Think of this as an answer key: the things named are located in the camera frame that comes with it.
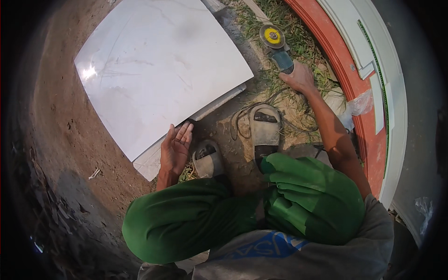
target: clear plastic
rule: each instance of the clear plastic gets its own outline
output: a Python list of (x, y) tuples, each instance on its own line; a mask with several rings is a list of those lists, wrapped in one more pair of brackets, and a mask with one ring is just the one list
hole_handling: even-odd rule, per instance
[(357, 98), (347, 102), (345, 111), (337, 117), (346, 129), (352, 130), (355, 127), (352, 116), (366, 114), (370, 112), (372, 108), (373, 93), (372, 89), (368, 89), (366, 92), (361, 93)]
[(429, 220), (432, 217), (432, 200), (429, 200), (426, 196), (416, 198), (415, 200), (415, 208), (418, 212), (422, 213), (425, 216), (425, 220), (423, 221), (422, 226), (420, 227), (420, 234), (422, 236), (425, 235), (426, 229), (428, 228)]

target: foot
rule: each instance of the foot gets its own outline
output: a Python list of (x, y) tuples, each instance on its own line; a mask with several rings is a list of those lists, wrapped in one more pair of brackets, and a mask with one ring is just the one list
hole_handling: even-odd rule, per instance
[(193, 153), (193, 164), (199, 178), (212, 178), (224, 174), (224, 164), (218, 144), (212, 140), (204, 140), (198, 144)]
[(268, 104), (261, 104), (250, 111), (250, 131), (254, 161), (260, 169), (263, 157), (276, 153), (280, 143), (280, 115)]

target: marble tile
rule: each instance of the marble tile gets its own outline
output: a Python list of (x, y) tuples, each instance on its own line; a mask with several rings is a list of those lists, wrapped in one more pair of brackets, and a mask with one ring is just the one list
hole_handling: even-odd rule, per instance
[(123, 0), (75, 58), (95, 111), (130, 161), (253, 77), (200, 0)]

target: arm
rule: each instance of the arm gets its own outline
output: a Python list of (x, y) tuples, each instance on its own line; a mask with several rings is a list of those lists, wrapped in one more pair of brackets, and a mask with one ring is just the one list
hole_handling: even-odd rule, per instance
[(156, 191), (177, 184), (188, 158), (193, 138), (193, 124), (185, 122), (181, 127), (170, 125), (165, 140), (160, 145), (160, 170)]
[(301, 92), (308, 99), (330, 163), (335, 170), (344, 173), (355, 182), (362, 199), (365, 199), (372, 191), (359, 164), (355, 148), (344, 126), (314, 86), (312, 71), (306, 65), (295, 61), (294, 71), (289, 75), (280, 73), (279, 77), (293, 90)]

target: gray t-shirt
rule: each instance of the gray t-shirt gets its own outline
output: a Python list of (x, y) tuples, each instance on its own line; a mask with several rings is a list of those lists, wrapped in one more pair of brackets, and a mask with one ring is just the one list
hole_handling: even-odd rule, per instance
[(393, 223), (371, 194), (356, 237), (343, 246), (323, 245), (275, 230), (235, 237), (187, 275), (175, 264), (140, 268), (139, 280), (158, 279), (363, 279), (386, 272), (393, 247)]

